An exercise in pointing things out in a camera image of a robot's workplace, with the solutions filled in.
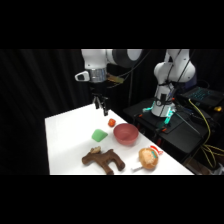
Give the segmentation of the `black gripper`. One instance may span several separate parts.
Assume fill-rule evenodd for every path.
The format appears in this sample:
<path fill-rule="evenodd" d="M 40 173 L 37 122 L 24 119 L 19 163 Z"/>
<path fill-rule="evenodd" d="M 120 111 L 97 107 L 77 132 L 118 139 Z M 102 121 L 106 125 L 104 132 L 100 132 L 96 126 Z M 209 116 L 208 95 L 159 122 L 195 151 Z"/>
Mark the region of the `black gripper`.
<path fill-rule="evenodd" d="M 107 101 L 108 98 L 106 96 L 107 92 L 107 84 L 105 82 L 100 83 L 90 83 L 90 90 L 93 95 L 103 96 L 101 106 L 103 108 L 104 116 L 108 115 Z M 96 109 L 100 108 L 100 100 L 98 96 L 94 96 L 93 103 L 95 104 Z"/>

